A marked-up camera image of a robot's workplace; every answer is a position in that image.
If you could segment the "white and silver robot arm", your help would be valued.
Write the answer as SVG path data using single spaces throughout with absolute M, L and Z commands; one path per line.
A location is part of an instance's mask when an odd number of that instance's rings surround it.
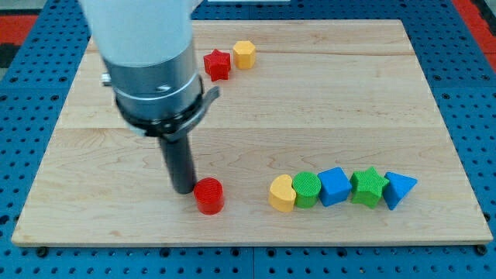
M 145 136 L 185 137 L 218 98 L 195 58 L 192 0 L 80 0 L 122 117 Z

